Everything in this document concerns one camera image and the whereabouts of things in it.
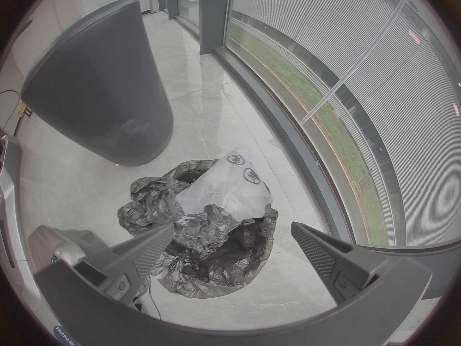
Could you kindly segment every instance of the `crumpled black plastic bag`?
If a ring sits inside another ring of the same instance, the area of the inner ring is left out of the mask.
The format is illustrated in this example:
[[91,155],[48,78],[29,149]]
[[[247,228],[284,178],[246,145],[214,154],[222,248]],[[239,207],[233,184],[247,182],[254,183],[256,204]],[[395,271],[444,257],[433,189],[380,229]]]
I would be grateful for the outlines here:
[[218,297],[245,287],[260,272],[273,246],[278,212],[270,205],[262,218],[242,222],[216,205],[205,206],[201,214],[184,215],[176,194],[216,161],[186,161],[161,178],[137,179],[131,184],[132,201],[118,210],[120,225],[134,236],[174,222],[174,239],[152,274],[167,271],[159,282],[185,297]]

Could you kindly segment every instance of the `trash can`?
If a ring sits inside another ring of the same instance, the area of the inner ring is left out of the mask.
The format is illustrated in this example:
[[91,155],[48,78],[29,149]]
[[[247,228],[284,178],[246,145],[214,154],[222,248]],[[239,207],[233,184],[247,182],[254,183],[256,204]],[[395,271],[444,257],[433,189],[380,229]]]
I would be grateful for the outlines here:
[[137,0],[119,0],[64,31],[27,74],[22,100],[71,140],[113,163],[156,158],[173,113]]

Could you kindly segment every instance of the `black cable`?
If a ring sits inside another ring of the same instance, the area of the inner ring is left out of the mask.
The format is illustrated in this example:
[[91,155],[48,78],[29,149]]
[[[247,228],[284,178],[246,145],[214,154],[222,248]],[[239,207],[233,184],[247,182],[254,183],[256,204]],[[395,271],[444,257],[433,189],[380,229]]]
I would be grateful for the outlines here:
[[2,91],[0,92],[0,95],[3,94],[4,92],[16,92],[19,96],[18,98],[18,103],[16,104],[16,106],[14,107],[14,110],[12,111],[12,113],[10,114],[10,116],[8,117],[8,120],[6,121],[5,125],[2,127],[3,129],[5,129],[6,125],[8,124],[8,122],[10,121],[10,118],[11,116],[13,115],[14,111],[16,110],[16,108],[18,107],[18,104],[21,100],[21,95],[19,94],[19,92],[17,92],[15,89],[6,89],[5,91]]
[[152,282],[151,282],[151,284],[149,285],[149,296],[150,296],[150,299],[152,300],[153,306],[155,306],[155,308],[157,309],[158,316],[160,317],[160,320],[163,320],[163,319],[162,319],[162,316],[160,315],[160,310],[158,310],[157,304],[156,304],[155,301],[153,300],[152,294],[150,293],[150,287],[151,287],[151,286],[152,286]]

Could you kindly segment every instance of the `white plastic bag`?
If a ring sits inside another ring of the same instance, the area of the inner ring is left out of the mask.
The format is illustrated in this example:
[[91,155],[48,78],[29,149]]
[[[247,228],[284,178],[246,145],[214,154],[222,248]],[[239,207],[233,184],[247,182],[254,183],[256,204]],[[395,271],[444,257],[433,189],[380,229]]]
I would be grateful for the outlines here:
[[257,175],[244,150],[236,148],[218,160],[189,188],[176,195],[184,213],[203,213],[215,204],[240,222],[262,218],[265,206],[273,200],[266,185]]

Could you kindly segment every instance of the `tiled floor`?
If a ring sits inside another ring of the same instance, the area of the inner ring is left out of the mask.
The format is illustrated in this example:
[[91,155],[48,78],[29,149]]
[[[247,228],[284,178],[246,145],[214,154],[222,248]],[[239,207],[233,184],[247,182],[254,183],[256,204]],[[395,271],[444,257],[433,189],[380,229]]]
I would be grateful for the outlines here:
[[[181,161],[221,158],[244,148],[271,189],[279,211],[272,254],[256,279],[231,295],[188,299],[153,280],[152,296],[164,320],[212,329],[252,329],[302,320],[335,306],[290,234],[293,220],[325,230],[308,188],[287,151],[252,101],[212,55],[176,21],[159,12],[144,16],[147,35],[174,113],[165,151],[140,167],[123,167],[70,141],[36,115],[18,136],[23,146],[21,214],[28,236],[45,224],[89,229],[107,245],[130,234],[117,209],[130,200],[132,181],[160,176]],[[157,312],[146,294],[148,312]]]

